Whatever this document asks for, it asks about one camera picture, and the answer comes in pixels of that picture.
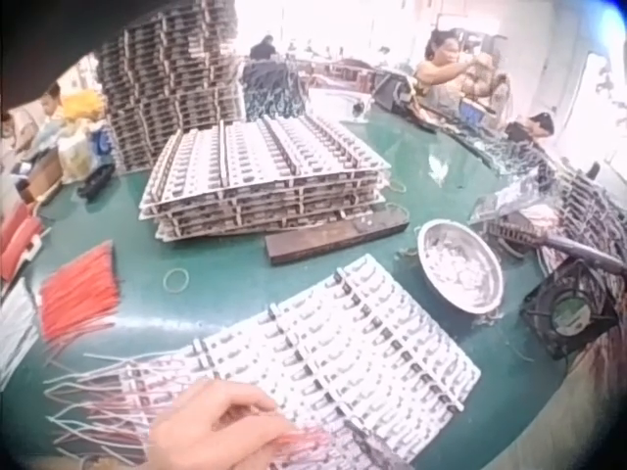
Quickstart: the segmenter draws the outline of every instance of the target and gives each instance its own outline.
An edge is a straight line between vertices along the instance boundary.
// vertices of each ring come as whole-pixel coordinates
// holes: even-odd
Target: dark hair
[[[427,61],[431,61],[435,55],[435,50],[449,39],[458,40],[458,36],[453,30],[440,31],[439,29],[434,29],[431,32],[431,37],[429,37],[427,47],[424,50],[424,58]]]
[[[46,95],[49,95],[53,99],[58,99],[61,96],[61,86],[59,86],[59,82],[55,81],[50,88],[46,90]]]
[[[553,135],[555,133],[553,118],[549,113],[538,113],[535,116],[530,117],[529,120],[536,122],[541,129],[549,132],[549,135]]]

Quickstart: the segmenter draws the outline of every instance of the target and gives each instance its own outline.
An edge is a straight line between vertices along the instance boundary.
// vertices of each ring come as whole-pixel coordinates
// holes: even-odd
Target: yellow cloth
[[[105,102],[94,90],[84,90],[62,99],[63,118],[74,121],[78,119],[97,120],[105,110]]]

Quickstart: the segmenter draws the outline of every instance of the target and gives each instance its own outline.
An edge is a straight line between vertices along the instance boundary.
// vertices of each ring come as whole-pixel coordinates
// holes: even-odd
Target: stacked led module panel
[[[89,390],[91,381],[109,377],[124,392],[125,404],[116,403],[106,414],[109,424],[98,426],[100,443],[109,449],[119,444],[102,436],[107,429],[115,436],[121,422],[133,423],[134,436],[146,443],[154,410],[210,377],[256,384],[299,427],[319,426],[330,435],[327,445],[296,454],[278,468],[401,470],[464,411],[480,375],[429,314],[366,255],[183,350],[149,361],[129,359],[72,380]],[[102,410],[108,403],[93,404]],[[75,428],[63,413],[49,419],[79,437],[85,429]]]
[[[157,238],[272,232],[371,213],[390,166],[341,124],[303,116],[174,134],[140,203]]]
[[[119,172],[151,168],[178,129],[242,117],[234,0],[183,0],[97,53]]]

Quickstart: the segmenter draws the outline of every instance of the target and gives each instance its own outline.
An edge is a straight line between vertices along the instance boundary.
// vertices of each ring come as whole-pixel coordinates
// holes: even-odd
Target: hand
[[[470,63],[472,63],[474,66],[479,66],[488,70],[494,68],[492,56],[490,54],[486,54],[485,52],[480,52],[479,54],[474,56]]]
[[[266,470],[294,430],[257,387],[203,380],[181,394],[150,432],[150,470]]]

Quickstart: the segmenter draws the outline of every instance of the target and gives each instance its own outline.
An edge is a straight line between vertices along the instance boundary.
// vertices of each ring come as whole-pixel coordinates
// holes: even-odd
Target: black fan
[[[568,258],[525,297],[520,314],[551,357],[561,359],[618,325],[614,305],[596,271]]]
[[[382,439],[373,433],[350,419],[345,420],[345,425],[353,431],[353,439],[376,468],[381,470],[413,470],[410,464],[394,453]]]

